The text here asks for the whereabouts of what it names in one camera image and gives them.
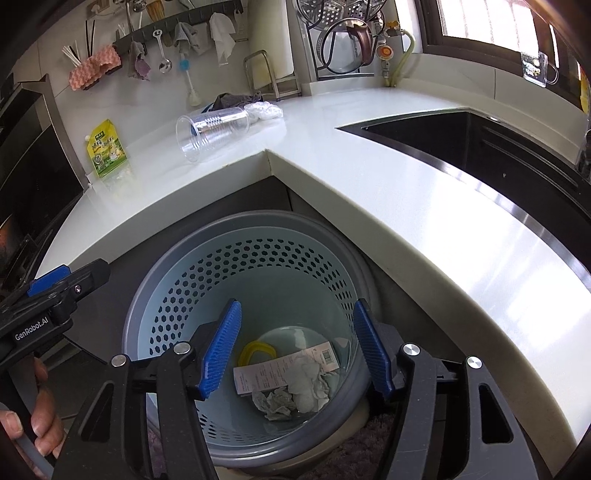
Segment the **person's left hand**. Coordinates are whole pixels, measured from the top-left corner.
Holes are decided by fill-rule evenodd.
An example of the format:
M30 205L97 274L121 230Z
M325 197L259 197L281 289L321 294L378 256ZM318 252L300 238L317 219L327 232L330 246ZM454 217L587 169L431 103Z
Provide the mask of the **person's left hand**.
M38 387L31 414L31 427L36 435L35 447L43 457L49 454L58 457L65 441L63 424L56 411L54 396L45 385L48 371L39 359L34 358L33 361Z

